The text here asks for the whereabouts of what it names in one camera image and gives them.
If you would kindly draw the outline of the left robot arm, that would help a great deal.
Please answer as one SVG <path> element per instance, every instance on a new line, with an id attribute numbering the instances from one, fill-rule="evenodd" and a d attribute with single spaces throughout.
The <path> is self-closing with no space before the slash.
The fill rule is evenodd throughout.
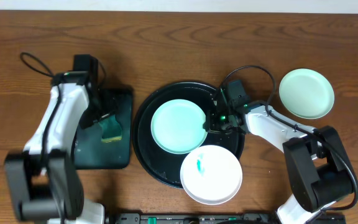
<path id="1" fill-rule="evenodd" d="M 115 116 L 103 107 L 96 72 L 52 77 L 51 97 L 35 134 L 22 153 L 10 152 L 4 168 L 15 216 L 20 221 L 61 222 L 78 218 L 85 196 L 72 159 L 78 127 L 102 129 L 101 142 L 122 139 Z"/>

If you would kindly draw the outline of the white plate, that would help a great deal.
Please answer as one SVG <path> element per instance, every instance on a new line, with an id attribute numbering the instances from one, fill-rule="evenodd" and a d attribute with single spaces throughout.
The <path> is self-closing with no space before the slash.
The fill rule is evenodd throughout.
<path id="1" fill-rule="evenodd" d="M 180 180 L 193 200 L 205 205 L 219 205 L 238 193 L 242 185 L 242 167 L 229 150 L 205 145 L 185 157 Z"/>

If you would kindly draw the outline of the green scrubbing sponge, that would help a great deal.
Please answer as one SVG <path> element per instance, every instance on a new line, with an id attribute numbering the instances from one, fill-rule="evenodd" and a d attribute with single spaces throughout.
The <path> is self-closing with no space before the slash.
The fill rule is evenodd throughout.
<path id="1" fill-rule="evenodd" d="M 104 143 L 120 141 L 122 139 L 122 127 L 116 119 L 116 115 L 105 117 L 99 122 L 102 129 L 101 141 Z"/>

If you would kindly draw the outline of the mint green plate back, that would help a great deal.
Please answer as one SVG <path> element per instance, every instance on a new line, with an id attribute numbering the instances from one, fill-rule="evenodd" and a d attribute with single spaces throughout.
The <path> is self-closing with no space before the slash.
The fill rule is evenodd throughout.
<path id="1" fill-rule="evenodd" d="M 157 108 L 150 130 L 157 145 L 171 154 L 187 154 L 204 143 L 204 111 L 194 102 L 170 100 Z"/>

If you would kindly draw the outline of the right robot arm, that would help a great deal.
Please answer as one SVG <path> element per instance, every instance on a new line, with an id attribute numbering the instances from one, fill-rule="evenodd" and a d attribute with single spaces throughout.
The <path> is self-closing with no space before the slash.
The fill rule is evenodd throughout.
<path id="1" fill-rule="evenodd" d="M 316 129 L 276 112 L 268 101 L 251 102 L 242 87 L 220 88 L 207 114 L 209 133 L 253 134 L 285 156 L 292 195 L 270 223 L 313 223 L 327 211 L 343 211 L 358 201 L 358 180 L 338 132 Z"/>

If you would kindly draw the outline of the mint green plate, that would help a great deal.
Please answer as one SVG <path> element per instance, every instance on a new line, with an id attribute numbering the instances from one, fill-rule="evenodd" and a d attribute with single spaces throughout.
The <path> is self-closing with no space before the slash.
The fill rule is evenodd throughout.
<path id="1" fill-rule="evenodd" d="M 157 108 L 150 130 L 157 145 L 171 154 L 187 154 L 204 143 L 204 111 L 194 102 L 170 100 Z"/>
<path id="2" fill-rule="evenodd" d="M 335 100 L 328 79 L 307 68 L 292 70 L 282 78 L 279 97 L 290 113 L 304 119 L 318 119 L 327 115 Z"/>

